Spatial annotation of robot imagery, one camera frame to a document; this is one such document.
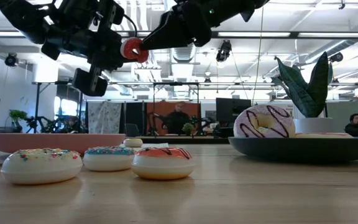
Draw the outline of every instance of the chocolate drizzle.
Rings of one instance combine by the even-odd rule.
[[[161,147],[161,148],[157,148],[157,147],[148,147],[145,148],[144,151],[150,151],[151,149],[158,149],[161,150],[165,153],[167,153],[167,155],[172,156],[172,152],[171,149],[178,149],[178,151],[186,158],[186,159],[190,159],[191,155],[189,152],[187,152],[186,150],[182,149],[182,148],[167,148],[167,147]]]
[[[289,118],[289,117],[291,117],[291,115],[290,115],[287,111],[285,111],[285,110],[283,110],[285,114],[282,114],[281,112],[279,112],[279,111],[276,110],[273,106],[270,106],[270,105],[267,105],[266,108],[267,108],[268,112],[273,116],[273,118],[277,121],[277,123],[283,128],[283,130],[285,131],[285,133],[283,134],[283,133],[281,133],[280,131],[277,131],[277,130],[274,129],[274,128],[269,128],[269,129],[271,129],[272,131],[276,132],[277,134],[283,136],[284,138],[289,138],[289,137],[290,137],[290,134],[288,133],[288,131],[287,131],[287,129],[285,128],[284,124],[276,117],[276,114],[279,115],[279,116],[281,116],[281,117],[283,117],[283,118]],[[259,126],[259,120],[258,120],[258,117],[256,116],[256,114],[255,114],[253,111],[246,111],[246,114],[247,114],[248,122],[251,124],[252,127],[248,127],[246,124],[241,123],[241,124],[240,124],[240,129],[241,129],[241,131],[244,133],[244,135],[245,135],[246,137],[249,137],[249,135],[248,135],[248,134],[245,132],[245,130],[244,130],[244,128],[246,128],[246,129],[248,129],[250,132],[252,132],[252,134],[254,134],[256,137],[258,137],[258,138],[266,138],[260,131],[258,131],[258,130],[254,127],[254,125],[253,125],[252,122],[251,122],[251,118],[250,118],[250,116],[249,116],[250,114],[252,114],[252,115],[256,118],[256,120],[257,120],[257,122],[258,122],[258,126]]]

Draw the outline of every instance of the potted plant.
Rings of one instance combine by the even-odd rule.
[[[181,129],[187,136],[190,136],[191,133],[195,130],[194,126],[190,123],[186,123],[183,125],[183,128]]]
[[[327,52],[318,59],[311,72],[309,83],[305,82],[297,66],[289,67],[279,58],[276,59],[280,76],[273,77],[273,83],[284,88],[285,93],[305,116],[303,119],[294,120],[296,131],[298,133],[333,132],[333,119],[318,117],[324,110],[328,84],[333,78],[333,68],[328,63]]]
[[[20,110],[10,110],[9,116],[12,119],[12,127],[14,127],[14,132],[22,132],[23,127],[19,124],[19,121],[25,120],[27,118],[27,113]]]

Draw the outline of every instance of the pink tray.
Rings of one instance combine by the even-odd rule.
[[[66,149],[84,153],[90,147],[118,146],[125,134],[23,134],[0,133],[0,151],[13,153],[20,149]]]

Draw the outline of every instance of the chair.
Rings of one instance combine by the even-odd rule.
[[[127,137],[140,136],[140,132],[136,124],[125,124],[125,130]]]

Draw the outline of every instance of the curtain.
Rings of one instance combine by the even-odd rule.
[[[118,134],[121,103],[89,102],[88,126],[90,134]]]

